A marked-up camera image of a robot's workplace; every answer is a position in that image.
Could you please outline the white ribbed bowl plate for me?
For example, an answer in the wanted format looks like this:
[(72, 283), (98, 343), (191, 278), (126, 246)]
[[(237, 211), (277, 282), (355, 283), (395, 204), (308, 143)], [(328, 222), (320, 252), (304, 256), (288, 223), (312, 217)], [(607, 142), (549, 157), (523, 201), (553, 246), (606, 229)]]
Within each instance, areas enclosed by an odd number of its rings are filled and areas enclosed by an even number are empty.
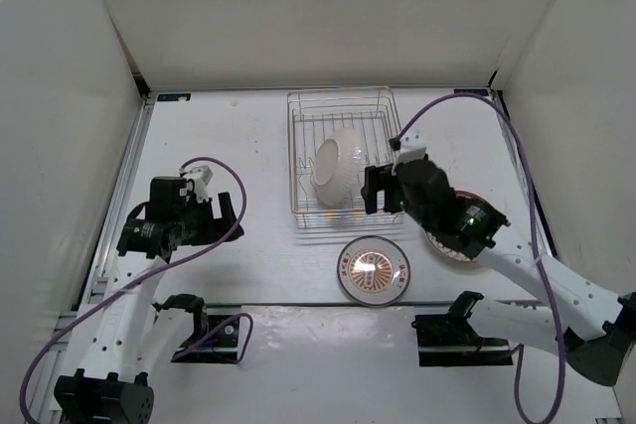
[(357, 181), (363, 165), (363, 139), (352, 128), (342, 128), (318, 148), (310, 182), (326, 206), (341, 203)]

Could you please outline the wire dish rack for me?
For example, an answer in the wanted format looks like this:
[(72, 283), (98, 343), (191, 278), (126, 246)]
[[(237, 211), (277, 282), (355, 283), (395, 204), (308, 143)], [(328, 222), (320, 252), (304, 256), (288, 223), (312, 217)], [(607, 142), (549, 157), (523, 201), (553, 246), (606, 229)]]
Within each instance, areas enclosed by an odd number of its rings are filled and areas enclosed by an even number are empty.
[(389, 139), (400, 130), (387, 86), (296, 89), (287, 93), (290, 209), (299, 228), (380, 228), (401, 222), (368, 215), (365, 169), (394, 160)]

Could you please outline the orange floral rim plate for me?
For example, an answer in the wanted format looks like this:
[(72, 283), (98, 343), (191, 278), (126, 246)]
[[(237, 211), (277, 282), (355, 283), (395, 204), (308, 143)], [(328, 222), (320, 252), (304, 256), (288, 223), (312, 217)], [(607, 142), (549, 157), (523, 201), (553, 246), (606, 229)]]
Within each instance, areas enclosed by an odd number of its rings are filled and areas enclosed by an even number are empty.
[(485, 248), (492, 248), (495, 233), (507, 223), (490, 203), (463, 190), (456, 190), (454, 200), (437, 215), (424, 234), (440, 253), (466, 263), (475, 262)]

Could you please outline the red sunburst printed plate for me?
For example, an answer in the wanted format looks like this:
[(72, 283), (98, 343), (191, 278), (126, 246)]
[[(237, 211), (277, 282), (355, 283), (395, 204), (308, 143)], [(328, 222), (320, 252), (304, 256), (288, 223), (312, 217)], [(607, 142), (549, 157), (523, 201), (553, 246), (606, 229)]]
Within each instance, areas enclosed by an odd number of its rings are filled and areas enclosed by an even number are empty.
[(410, 263), (391, 240), (365, 235), (349, 242), (337, 259), (337, 279), (353, 302), (371, 308), (396, 303), (411, 278)]

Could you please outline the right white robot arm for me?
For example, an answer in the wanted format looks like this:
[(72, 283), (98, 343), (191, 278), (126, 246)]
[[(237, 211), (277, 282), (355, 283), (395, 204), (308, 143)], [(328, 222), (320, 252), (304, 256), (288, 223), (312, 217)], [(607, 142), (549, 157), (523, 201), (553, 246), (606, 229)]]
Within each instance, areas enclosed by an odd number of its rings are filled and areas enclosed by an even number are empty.
[(501, 304), (465, 291), (446, 314), (449, 338), (515, 341), (554, 355), (588, 380), (615, 385), (635, 347), (635, 297), (620, 296), (578, 275), (530, 241), (487, 202), (459, 195), (427, 157), (369, 166), (361, 195), (368, 214), (404, 212), (444, 247), (492, 269), (549, 307)]

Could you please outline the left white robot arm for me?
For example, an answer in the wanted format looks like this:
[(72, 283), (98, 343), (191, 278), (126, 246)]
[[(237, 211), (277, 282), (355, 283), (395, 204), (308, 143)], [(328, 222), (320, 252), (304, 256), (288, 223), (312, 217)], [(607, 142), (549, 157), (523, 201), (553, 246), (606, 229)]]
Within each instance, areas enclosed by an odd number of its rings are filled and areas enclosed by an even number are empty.
[(242, 237), (227, 192), (215, 216), (209, 167), (155, 177), (149, 198), (127, 216), (116, 246), (102, 308), (86, 317), (96, 327), (77, 369), (59, 376), (54, 397), (71, 423), (146, 423), (155, 395), (149, 376), (178, 351), (202, 343), (210, 330), (203, 298), (154, 295), (173, 253)]

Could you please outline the blue label sticker right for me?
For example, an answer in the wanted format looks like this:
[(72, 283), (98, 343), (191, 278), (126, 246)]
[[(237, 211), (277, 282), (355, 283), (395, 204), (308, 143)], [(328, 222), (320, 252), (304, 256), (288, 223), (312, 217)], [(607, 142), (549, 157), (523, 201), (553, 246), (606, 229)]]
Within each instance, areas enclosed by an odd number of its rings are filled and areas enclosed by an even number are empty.
[(468, 93), (479, 96), (489, 97), (490, 92), (487, 88), (455, 88), (453, 90), (454, 93)]

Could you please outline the blue label sticker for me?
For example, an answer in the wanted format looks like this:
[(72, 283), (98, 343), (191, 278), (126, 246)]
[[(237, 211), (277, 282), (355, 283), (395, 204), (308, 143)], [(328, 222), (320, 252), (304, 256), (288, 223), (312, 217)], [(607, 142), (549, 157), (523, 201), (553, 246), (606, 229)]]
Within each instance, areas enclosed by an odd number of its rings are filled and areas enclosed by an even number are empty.
[(490, 92), (487, 88), (455, 88), (453, 90), (454, 93), (468, 93), (479, 96), (489, 97)]
[(191, 93), (161, 93), (157, 95), (157, 102), (187, 102), (191, 100)]

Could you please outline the blue label sticker left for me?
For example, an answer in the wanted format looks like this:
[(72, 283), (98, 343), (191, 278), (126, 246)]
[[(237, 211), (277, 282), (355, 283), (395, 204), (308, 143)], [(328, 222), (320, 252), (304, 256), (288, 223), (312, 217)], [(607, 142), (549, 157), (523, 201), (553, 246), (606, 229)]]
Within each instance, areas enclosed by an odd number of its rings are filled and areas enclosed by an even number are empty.
[(157, 102), (187, 102), (191, 100), (191, 93), (161, 93), (157, 95)]

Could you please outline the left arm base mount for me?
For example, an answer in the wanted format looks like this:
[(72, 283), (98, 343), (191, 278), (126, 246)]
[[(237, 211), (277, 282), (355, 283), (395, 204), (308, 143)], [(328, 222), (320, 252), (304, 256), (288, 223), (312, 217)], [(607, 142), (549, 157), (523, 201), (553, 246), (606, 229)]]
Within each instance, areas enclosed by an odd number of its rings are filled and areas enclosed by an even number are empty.
[(244, 359), (254, 328), (252, 315), (209, 315), (208, 333), (195, 346), (191, 339), (175, 352), (173, 363), (203, 363), (237, 365)]

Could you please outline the left aluminium rail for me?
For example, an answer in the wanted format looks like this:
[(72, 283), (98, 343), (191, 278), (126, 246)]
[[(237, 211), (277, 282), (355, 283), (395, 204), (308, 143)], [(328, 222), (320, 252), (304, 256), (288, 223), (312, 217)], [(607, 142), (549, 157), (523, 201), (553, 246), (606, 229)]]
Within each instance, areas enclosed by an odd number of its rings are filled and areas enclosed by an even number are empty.
[[(154, 96), (155, 94), (151, 90), (147, 88), (143, 90), (140, 105), (137, 108), (133, 126), (127, 139), (123, 159), (120, 162), (114, 186), (111, 188), (108, 208), (100, 226), (96, 246), (85, 269), (79, 290), (74, 294), (71, 304), (63, 309), (56, 321), (55, 333), (58, 333), (77, 316), (80, 306), (96, 301), (102, 296), (106, 283), (106, 258), (114, 246), (117, 221), (123, 213), (124, 204), (128, 201), (131, 179), (138, 166), (154, 104)], [(62, 411), (54, 403), (53, 389), (66, 357), (69, 339), (69, 337), (64, 337), (47, 350), (30, 380), (31, 396), (28, 398), (28, 409), (40, 423), (61, 423), (64, 421)]]

